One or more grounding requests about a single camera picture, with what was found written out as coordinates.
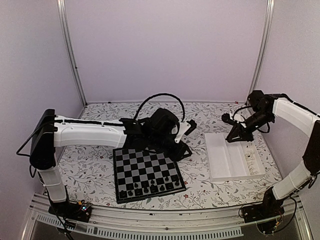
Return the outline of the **white plastic compartment tray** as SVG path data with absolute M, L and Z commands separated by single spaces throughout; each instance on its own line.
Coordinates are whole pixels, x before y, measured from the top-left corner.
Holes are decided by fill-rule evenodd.
M 266 174 L 262 160 L 252 142 L 226 141 L 226 134 L 204 135 L 212 182 L 242 181 L 261 178 Z

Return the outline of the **black and white chessboard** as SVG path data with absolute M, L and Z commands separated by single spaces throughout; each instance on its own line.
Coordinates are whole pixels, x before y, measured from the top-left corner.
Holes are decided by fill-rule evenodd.
M 142 201 L 149 198 L 176 194 L 187 190 L 183 177 L 176 162 L 166 157 L 163 153 L 150 152 L 148 150 L 136 150 L 116 148 L 112 150 L 115 197 L 118 204 Z M 151 180 L 155 181 L 158 192 L 151 193 Z M 135 195 L 135 189 L 141 189 L 142 194 Z M 125 196 L 120 196 L 120 191 L 126 191 Z

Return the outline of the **black chess bishop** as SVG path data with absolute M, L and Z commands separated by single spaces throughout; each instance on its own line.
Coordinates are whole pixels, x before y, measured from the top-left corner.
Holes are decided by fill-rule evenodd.
M 135 195 L 136 195 L 136 196 L 142 195 L 142 191 L 141 191 L 141 189 L 139 189 L 139 188 L 138 188 L 138 189 L 135 189 L 134 192 L 135 192 Z

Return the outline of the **black chess rook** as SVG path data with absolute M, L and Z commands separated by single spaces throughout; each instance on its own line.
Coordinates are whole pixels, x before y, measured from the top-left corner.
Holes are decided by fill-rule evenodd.
M 125 196 L 125 195 L 126 195 L 126 191 L 121 190 L 120 193 L 119 193 L 119 195 L 120 195 L 121 197 Z

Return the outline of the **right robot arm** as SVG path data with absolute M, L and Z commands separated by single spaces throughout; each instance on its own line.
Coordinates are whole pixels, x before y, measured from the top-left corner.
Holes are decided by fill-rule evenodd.
M 261 90 L 253 90 L 248 95 L 246 108 L 252 110 L 248 118 L 238 114 L 242 108 L 222 115 L 222 121 L 232 126 L 226 141 L 251 142 L 255 131 L 280 121 L 277 132 L 266 139 L 268 146 L 274 156 L 283 157 L 286 163 L 292 157 L 297 164 L 264 193 L 258 213 L 262 218 L 269 218 L 284 199 L 304 187 L 311 188 L 320 174 L 320 115 L 285 93 L 267 94 Z

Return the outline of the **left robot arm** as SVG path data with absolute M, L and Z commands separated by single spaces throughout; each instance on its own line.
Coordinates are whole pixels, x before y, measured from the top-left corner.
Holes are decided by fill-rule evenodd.
M 31 143 L 27 157 L 30 165 L 38 170 L 55 209 L 63 217 L 70 217 L 75 210 L 57 167 L 57 147 L 83 145 L 148 150 L 179 162 L 192 154 L 182 137 L 196 127 L 194 120 L 179 120 L 164 108 L 157 109 L 151 117 L 112 121 L 68 118 L 47 109 L 26 140 Z

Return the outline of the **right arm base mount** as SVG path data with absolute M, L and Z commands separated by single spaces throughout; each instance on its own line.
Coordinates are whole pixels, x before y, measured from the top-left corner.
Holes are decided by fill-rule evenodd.
M 245 223 L 255 222 L 257 229 L 264 235 L 274 234 L 283 220 L 285 210 L 280 206 L 267 208 L 262 202 L 243 204 L 238 215 Z

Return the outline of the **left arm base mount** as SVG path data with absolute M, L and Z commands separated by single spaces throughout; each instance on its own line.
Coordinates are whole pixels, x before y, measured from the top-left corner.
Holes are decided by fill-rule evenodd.
M 92 204 L 81 200 L 80 202 L 53 202 L 48 212 L 52 215 L 88 223 L 91 218 Z

